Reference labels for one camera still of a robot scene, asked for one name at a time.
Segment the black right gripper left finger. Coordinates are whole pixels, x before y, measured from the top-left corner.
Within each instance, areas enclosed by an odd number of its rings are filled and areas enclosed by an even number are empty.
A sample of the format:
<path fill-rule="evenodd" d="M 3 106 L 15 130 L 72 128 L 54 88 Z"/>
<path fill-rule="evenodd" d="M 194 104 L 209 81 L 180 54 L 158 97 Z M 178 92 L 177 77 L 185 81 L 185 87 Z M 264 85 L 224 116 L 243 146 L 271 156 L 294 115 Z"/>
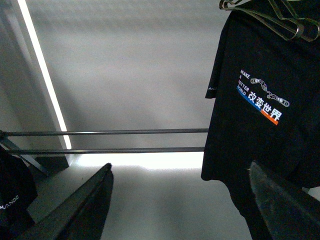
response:
<path fill-rule="evenodd" d="M 99 240 L 110 209 L 114 175 L 107 163 L 17 240 Z"/>

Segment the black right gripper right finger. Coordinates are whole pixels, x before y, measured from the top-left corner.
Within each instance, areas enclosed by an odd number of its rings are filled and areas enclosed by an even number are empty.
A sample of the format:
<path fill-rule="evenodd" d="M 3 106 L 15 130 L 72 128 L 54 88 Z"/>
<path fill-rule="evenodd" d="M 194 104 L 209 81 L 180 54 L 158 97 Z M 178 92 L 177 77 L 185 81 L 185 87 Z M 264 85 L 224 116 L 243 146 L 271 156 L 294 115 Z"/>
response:
<path fill-rule="evenodd" d="M 301 188 L 253 161 L 250 186 L 274 240 L 318 240 L 320 202 Z"/>

